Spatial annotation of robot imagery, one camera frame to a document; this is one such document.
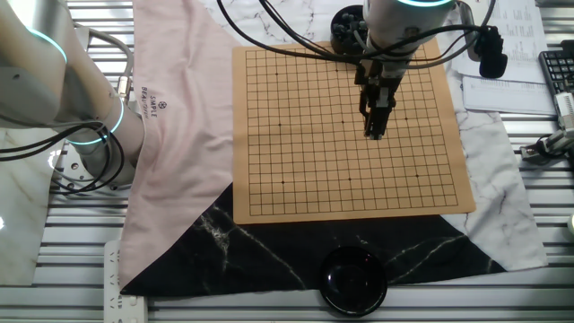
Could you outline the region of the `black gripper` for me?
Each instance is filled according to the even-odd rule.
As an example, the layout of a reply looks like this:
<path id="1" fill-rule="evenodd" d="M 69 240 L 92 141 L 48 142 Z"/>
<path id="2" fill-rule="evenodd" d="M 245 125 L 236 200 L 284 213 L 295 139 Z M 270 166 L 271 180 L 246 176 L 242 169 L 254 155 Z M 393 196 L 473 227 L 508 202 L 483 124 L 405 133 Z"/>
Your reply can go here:
<path id="1" fill-rule="evenodd" d="M 403 77 L 404 61 L 360 61 L 354 83 L 361 87 L 359 111 L 364 116 L 364 132 L 369 139 L 380 140 L 385 134 Z"/>

